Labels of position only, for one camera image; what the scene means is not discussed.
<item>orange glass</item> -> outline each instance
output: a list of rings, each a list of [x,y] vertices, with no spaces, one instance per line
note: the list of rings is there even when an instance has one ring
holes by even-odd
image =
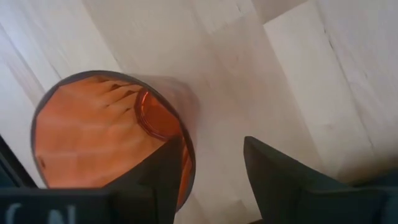
[[[167,91],[175,103],[178,91]],[[85,72],[61,81],[40,102],[32,126],[34,156],[47,186],[103,187],[178,135],[184,139],[180,208],[192,188],[195,156],[173,103],[120,73]]]

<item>wooden floor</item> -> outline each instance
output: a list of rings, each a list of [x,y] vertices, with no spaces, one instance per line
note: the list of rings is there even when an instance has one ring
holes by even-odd
[[[0,134],[44,186],[30,121],[85,70],[175,77],[200,101],[197,175],[176,223],[259,211],[243,137],[342,181],[398,165],[395,0],[0,0]]]

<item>light wood floor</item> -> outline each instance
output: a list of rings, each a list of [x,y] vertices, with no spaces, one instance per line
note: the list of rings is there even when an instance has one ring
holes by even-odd
[[[200,100],[176,223],[248,223],[255,136],[342,181],[398,165],[395,0],[0,0],[0,134],[43,186],[35,106],[85,70],[170,76]]]

